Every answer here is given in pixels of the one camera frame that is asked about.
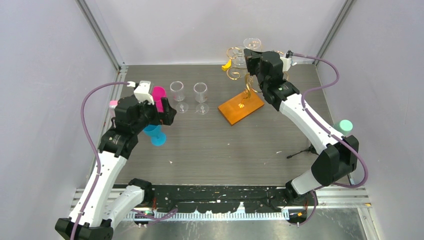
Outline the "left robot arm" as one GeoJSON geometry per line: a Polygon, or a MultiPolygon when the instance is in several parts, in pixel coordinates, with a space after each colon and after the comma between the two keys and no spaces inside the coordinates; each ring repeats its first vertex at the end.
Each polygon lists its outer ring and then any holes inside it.
{"type": "Polygon", "coordinates": [[[149,125],[170,126],[174,122],[177,111],[168,98],[161,97],[160,102],[162,111],[133,95],[118,100],[112,126],[94,150],[98,158],[86,188],[69,217],[56,222],[55,230],[65,240],[110,240],[115,228],[133,208],[148,207],[153,202],[152,184],[138,178],[132,179],[113,202],[108,202],[108,198],[138,144],[138,135],[149,125]]]}

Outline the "clear wine glass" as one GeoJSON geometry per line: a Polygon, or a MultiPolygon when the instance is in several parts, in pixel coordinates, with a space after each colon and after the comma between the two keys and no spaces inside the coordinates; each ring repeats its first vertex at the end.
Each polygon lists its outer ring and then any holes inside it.
{"type": "Polygon", "coordinates": [[[186,98],[184,84],[181,81],[173,81],[169,85],[169,88],[173,99],[176,101],[175,109],[177,112],[180,114],[186,113],[189,109],[189,106],[186,102],[184,102],[186,98]]]}
{"type": "Polygon", "coordinates": [[[198,102],[196,112],[200,115],[205,115],[209,111],[209,106],[206,104],[208,99],[208,87],[204,82],[198,82],[193,87],[195,100],[198,102]]]}

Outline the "blue wine glass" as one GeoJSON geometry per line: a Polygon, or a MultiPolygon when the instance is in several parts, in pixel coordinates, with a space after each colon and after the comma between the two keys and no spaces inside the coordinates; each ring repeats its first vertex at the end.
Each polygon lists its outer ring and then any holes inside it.
{"type": "Polygon", "coordinates": [[[143,133],[150,137],[150,142],[156,147],[162,146],[167,140],[166,134],[162,132],[161,125],[149,124],[143,129],[143,133]]]}

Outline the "pink wine glass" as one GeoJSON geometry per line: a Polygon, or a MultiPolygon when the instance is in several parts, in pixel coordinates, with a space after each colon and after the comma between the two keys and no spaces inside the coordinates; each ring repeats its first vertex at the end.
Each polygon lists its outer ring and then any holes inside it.
{"type": "Polygon", "coordinates": [[[151,95],[155,102],[157,111],[163,113],[164,108],[162,104],[162,97],[165,98],[167,96],[166,90],[161,86],[154,86],[151,95]]]}

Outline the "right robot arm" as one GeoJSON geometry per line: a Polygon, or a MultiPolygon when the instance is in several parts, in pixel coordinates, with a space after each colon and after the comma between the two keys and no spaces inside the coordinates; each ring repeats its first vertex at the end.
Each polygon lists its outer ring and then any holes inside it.
{"type": "Polygon", "coordinates": [[[309,170],[285,184],[285,198],[299,205],[306,193],[329,186],[357,168],[359,141],[331,127],[283,76],[291,61],[275,51],[244,49],[247,71],[255,76],[267,103],[288,117],[308,138],[318,157],[309,170]]]}

